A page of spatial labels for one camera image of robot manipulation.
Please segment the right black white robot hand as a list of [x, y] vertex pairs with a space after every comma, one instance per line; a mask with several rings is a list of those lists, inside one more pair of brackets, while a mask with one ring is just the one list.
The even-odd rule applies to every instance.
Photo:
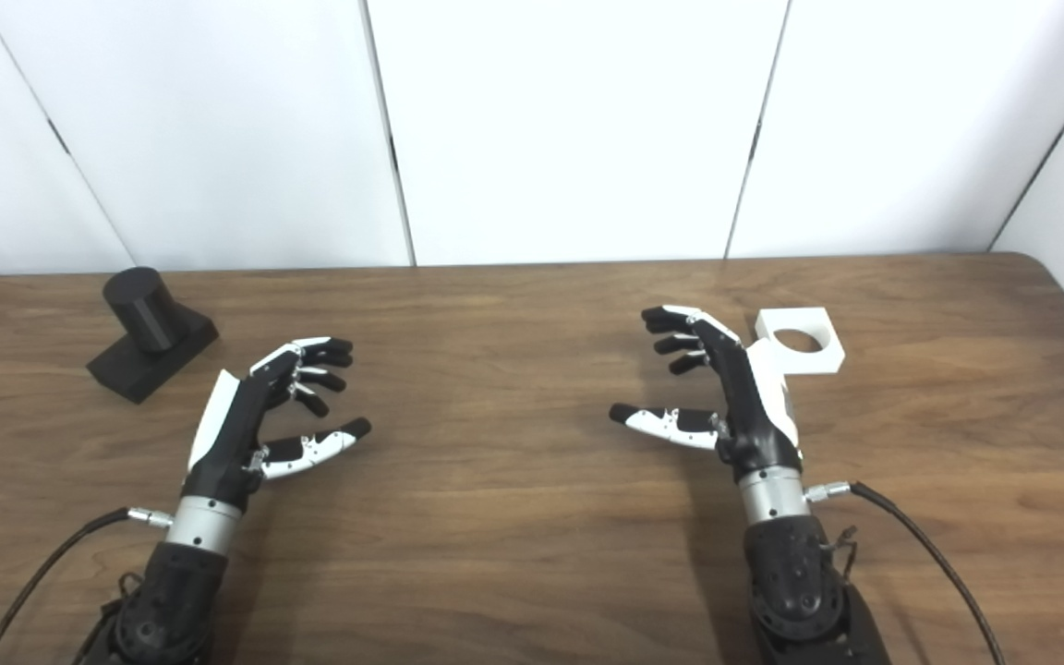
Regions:
[[717, 376], [725, 409], [638, 408], [616, 403], [612, 421], [691, 449], [710, 450], [733, 468], [734, 478], [771, 467], [801, 472], [799, 433], [789, 409], [784, 375], [774, 366], [764, 340], [747, 345], [701, 307], [645, 307], [641, 319], [671, 375], [708, 368]]

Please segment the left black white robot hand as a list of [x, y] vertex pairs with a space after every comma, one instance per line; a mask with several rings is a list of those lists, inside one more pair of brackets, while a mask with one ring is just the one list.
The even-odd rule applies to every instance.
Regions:
[[333, 368], [350, 367], [352, 349], [343, 338], [297, 338], [259, 359], [244, 376], [220, 371], [192, 442], [181, 495], [244, 513], [263, 481], [307, 471], [366, 438], [371, 431], [366, 417], [337, 429], [260, 438], [263, 418], [279, 405], [297, 403], [314, 417], [329, 416], [331, 409], [316, 389], [345, 390]]

